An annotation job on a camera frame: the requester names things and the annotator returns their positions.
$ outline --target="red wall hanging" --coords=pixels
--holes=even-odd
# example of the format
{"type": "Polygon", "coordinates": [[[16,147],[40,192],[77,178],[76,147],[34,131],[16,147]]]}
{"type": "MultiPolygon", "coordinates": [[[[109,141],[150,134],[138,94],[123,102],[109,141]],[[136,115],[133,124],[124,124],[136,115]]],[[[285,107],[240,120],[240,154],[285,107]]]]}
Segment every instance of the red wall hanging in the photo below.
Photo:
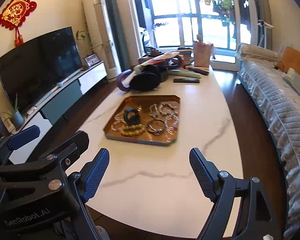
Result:
{"type": "Polygon", "coordinates": [[[16,29],[15,46],[23,43],[18,27],[26,20],[37,7],[37,3],[30,0],[11,0],[0,14],[0,25],[9,30],[16,29]]]}

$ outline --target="blue plant pot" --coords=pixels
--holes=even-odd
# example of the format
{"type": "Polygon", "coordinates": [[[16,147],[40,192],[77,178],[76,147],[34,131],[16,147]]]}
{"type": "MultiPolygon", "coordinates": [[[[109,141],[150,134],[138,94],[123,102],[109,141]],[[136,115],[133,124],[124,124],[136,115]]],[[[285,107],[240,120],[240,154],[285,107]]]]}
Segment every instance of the blue plant pot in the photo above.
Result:
{"type": "Polygon", "coordinates": [[[18,130],[22,125],[23,123],[25,122],[23,120],[23,117],[22,115],[20,114],[19,111],[16,111],[13,116],[11,117],[11,122],[12,124],[14,125],[14,127],[18,130]]]}

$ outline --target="television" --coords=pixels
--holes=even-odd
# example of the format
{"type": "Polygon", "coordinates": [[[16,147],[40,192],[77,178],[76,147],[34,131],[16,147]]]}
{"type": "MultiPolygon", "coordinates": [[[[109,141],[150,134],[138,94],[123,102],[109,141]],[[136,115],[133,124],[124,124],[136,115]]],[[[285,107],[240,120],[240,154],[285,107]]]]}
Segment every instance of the television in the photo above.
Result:
{"type": "Polygon", "coordinates": [[[56,30],[14,48],[0,57],[0,79],[7,97],[24,113],[82,67],[72,28],[56,30]]]}

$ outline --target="tv stand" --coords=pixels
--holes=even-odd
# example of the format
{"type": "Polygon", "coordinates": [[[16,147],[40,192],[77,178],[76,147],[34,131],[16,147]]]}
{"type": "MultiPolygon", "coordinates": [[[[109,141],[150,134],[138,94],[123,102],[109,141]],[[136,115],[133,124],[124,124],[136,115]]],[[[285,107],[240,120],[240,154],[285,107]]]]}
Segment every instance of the tv stand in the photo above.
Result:
{"type": "Polygon", "coordinates": [[[40,128],[40,136],[14,151],[9,158],[10,161],[14,164],[25,163],[32,151],[57,120],[80,97],[102,79],[106,78],[106,76],[105,65],[102,61],[87,70],[79,70],[74,76],[68,77],[63,86],[56,86],[46,94],[44,98],[35,104],[36,109],[30,115],[24,117],[25,122],[23,126],[18,131],[14,131],[14,133],[18,133],[32,125],[37,125],[40,128]]]}

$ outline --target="white floor-standing air conditioner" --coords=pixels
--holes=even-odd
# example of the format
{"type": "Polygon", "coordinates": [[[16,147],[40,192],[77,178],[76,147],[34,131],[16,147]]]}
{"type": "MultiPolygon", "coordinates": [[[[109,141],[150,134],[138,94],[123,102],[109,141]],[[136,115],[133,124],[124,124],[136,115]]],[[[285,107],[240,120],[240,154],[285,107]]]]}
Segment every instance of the white floor-standing air conditioner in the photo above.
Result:
{"type": "Polygon", "coordinates": [[[83,0],[89,36],[94,52],[104,61],[107,78],[121,73],[105,0],[83,0]]]}

